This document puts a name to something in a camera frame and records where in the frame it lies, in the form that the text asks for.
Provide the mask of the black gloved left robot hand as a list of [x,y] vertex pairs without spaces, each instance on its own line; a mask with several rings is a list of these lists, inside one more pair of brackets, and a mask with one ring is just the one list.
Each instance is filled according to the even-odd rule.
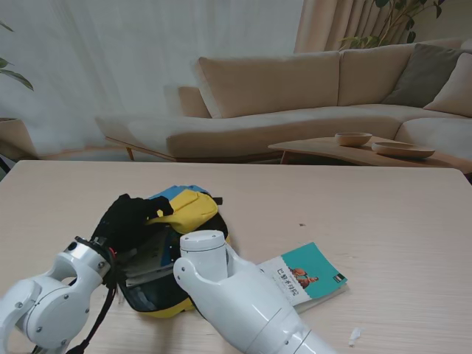
[[174,213],[169,200],[163,196],[143,199],[123,194],[102,216],[91,241],[116,252],[138,248],[165,228],[165,223],[152,222],[160,219],[158,211],[163,216]]

